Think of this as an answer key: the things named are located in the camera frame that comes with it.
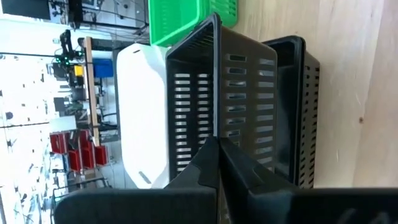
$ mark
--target wooden floor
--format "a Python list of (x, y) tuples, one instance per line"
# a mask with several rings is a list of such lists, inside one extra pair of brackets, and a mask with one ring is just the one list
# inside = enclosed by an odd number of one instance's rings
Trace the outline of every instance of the wooden floor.
[(398, 1), (240, 0), (234, 28), (321, 63), (315, 187), (398, 186)]

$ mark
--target yellow box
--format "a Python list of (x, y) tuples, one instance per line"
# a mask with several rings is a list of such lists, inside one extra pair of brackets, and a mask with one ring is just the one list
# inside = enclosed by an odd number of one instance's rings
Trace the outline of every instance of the yellow box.
[(84, 74), (83, 66), (82, 65), (75, 65), (75, 76), (82, 77)]

